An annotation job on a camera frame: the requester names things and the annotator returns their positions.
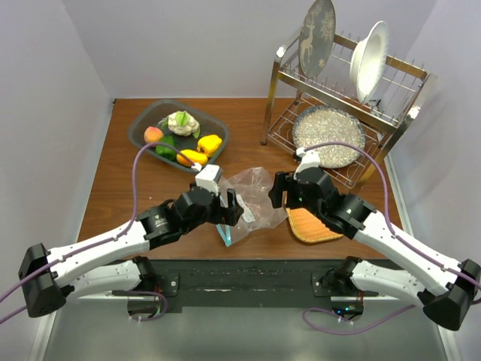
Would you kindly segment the clear zip top bag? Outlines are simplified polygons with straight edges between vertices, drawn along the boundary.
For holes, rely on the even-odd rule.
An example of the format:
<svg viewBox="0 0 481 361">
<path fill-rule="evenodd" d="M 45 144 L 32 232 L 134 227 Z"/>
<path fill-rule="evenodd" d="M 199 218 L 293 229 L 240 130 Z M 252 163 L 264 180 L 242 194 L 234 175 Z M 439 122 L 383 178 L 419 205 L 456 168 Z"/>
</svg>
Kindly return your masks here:
<svg viewBox="0 0 481 361">
<path fill-rule="evenodd" d="M 275 229 L 287 218 L 284 208 L 272 207 L 268 192 L 274 181 L 265 168 L 248 168 L 230 178 L 222 177 L 218 185 L 221 205 L 226 206 L 227 189 L 233 189 L 237 203 L 244 210 L 236 226 L 216 226 L 226 247 L 246 238 L 251 232 Z"/>
</svg>

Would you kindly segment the orange fake fruit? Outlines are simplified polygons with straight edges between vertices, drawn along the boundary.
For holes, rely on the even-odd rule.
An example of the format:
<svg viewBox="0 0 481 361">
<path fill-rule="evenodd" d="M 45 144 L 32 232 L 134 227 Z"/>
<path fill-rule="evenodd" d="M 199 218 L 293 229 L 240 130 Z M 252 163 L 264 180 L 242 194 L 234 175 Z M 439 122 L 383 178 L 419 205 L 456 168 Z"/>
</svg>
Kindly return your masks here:
<svg viewBox="0 0 481 361">
<path fill-rule="evenodd" d="M 209 158 L 204 153 L 200 153 L 196 150 L 185 149 L 177 153 L 176 160 L 183 166 L 191 167 L 194 163 L 204 166 L 208 163 Z"/>
</svg>

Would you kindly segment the green fake vegetable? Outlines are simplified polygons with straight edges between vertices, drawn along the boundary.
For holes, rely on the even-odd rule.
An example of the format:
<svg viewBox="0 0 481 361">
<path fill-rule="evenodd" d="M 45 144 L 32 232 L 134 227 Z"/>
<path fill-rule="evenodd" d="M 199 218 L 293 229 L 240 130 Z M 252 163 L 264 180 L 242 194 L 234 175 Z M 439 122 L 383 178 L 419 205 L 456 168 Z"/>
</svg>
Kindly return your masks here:
<svg viewBox="0 0 481 361">
<path fill-rule="evenodd" d="M 159 141 L 159 144 L 156 145 L 155 152 L 158 156 L 173 162 L 177 157 L 177 152 L 174 150 L 174 147 L 174 137 L 172 135 L 166 135 Z"/>
</svg>

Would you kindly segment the yellow fake bell pepper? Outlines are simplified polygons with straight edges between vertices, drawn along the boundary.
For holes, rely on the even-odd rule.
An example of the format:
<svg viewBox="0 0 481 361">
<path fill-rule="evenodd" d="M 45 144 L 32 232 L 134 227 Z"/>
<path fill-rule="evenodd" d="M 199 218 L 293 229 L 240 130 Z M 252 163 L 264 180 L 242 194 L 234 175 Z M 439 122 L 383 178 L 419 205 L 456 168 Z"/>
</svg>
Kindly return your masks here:
<svg viewBox="0 0 481 361">
<path fill-rule="evenodd" d="M 198 139 L 197 151 L 207 158 L 212 158 L 222 145 L 222 139 L 218 135 L 206 135 Z"/>
</svg>

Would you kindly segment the white fake cauliflower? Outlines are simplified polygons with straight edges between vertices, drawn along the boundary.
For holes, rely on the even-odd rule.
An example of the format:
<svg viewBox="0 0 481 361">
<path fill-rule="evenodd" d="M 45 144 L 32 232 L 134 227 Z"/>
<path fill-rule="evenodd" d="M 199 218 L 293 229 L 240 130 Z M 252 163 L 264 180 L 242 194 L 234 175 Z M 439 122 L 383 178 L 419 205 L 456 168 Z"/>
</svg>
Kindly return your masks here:
<svg viewBox="0 0 481 361">
<path fill-rule="evenodd" d="M 169 114 L 162 121 L 161 128 L 183 137 L 198 138 L 201 132 L 200 123 L 187 111 L 175 111 Z"/>
</svg>

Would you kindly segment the fake brown egg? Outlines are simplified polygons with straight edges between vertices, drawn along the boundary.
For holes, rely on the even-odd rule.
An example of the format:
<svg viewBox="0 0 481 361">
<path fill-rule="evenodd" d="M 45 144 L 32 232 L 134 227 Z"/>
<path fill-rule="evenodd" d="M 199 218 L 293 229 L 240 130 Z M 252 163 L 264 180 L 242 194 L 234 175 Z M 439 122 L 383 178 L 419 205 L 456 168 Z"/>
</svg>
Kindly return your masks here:
<svg viewBox="0 0 481 361">
<path fill-rule="evenodd" d="M 163 137 L 163 131 L 155 126 L 149 126 L 144 131 L 144 142 L 146 144 L 159 142 Z"/>
</svg>

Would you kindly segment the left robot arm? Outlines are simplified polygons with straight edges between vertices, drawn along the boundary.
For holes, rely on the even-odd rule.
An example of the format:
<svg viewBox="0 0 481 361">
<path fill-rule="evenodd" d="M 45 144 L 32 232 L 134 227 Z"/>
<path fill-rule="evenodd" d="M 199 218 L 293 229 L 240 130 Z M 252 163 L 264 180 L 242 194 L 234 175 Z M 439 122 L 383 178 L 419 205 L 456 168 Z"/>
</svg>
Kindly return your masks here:
<svg viewBox="0 0 481 361">
<path fill-rule="evenodd" d="M 156 276 L 141 253 L 179 241 L 205 223 L 234 226 L 243 212 L 233 189 L 223 201 L 218 192 L 192 185 L 178 199 L 79 244 L 50 250 L 35 244 L 18 272 L 27 314 L 43 317 L 71 299 L 104 291 L 147 295 L 156 288 Z"/>
</svg>

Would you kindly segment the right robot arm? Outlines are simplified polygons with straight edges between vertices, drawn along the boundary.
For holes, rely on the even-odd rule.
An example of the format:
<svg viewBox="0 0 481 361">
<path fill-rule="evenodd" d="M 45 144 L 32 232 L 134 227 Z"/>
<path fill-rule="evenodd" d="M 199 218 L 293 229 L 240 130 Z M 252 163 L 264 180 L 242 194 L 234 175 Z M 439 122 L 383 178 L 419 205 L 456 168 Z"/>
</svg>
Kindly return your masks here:
<svg viewBox="0 0 481 361">
<path fill-rule="evenodd" d="M 335 293 L 374 292 L 409 302 L 445 329 L 457 331 L 474 304 L 480 266 L 425 246 L 392 225 L 373 205 L 353 194 L 342 194 L 320 168 L 280 171 L 268 193 L 274 208 L 303 208 L 333 232 L 381 252 L 397 265 L 383 268 L 348 256 L 342 266 L 321 277 Z"/>
</svg>

